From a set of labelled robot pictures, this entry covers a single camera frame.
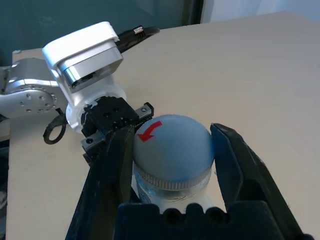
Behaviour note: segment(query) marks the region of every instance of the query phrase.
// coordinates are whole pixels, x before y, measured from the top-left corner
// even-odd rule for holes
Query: white camera housing
[[[42,49],[68,101],[66,119],[79,133],[87,105],[95,105],[103,96],[126,100],[126,93],[112,76],[123,60],[115,44],[118,40],[110,23],[104,21],[56,39]]]

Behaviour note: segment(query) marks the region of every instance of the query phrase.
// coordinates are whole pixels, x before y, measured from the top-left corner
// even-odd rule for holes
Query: plastic bottle
[[[146,122],[133,145],[137,191],[143,203],[184,213],[201,203],[211,176],[214,146],[208,130],[183,115],[162,115]]]

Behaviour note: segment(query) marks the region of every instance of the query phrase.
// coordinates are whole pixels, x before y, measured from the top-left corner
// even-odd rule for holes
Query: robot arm
[[[44,60],[26,58],[12,66],[1,67],[0,83],[0,114],[3,119],[42,114],[66,105]]]
[[[131,189],[133,140],[154,109],[146,103],[133,110],[125,101],[111,75],[122,61],[118,38],[109,24],[92,27],[43,49],[68,100],[66,119],[85,136],[81,144],[90,165],[67,240],[313,239],[303,234],[261,159],[235,130],[217,123],[210,130],[226,212],[212,207],[204,213],[190,204],[186,214],[159,214],[156,205],[137,203]],[[99,37],[102,30],[106,34]]]

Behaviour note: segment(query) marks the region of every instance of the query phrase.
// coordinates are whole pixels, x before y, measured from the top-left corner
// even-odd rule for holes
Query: teal wall
[[[0,66],[11,64],[14,50],[41,48],[102,21],[110,22],[118,34],[139,25],[161,29],[187,25],[193,4],[191,0],[3,0]]]

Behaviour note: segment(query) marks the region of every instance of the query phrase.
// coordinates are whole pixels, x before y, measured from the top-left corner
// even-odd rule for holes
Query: screw
[[[120,125],[118,123],[116,123],[116,122],[114,122],[112,126],[113,126],[113,130],[114,131],[116,131],[116,130],[118,130],[120,128]]]
[[[92,138],[88,138],[87,140],[85,140],[85,142],[87,144],[92,144],[94,142],[94,140]]]
[[[122,119],[122,123],[124,126],[126,126],[128,124],[129,120],[127,118],[123,118]]]

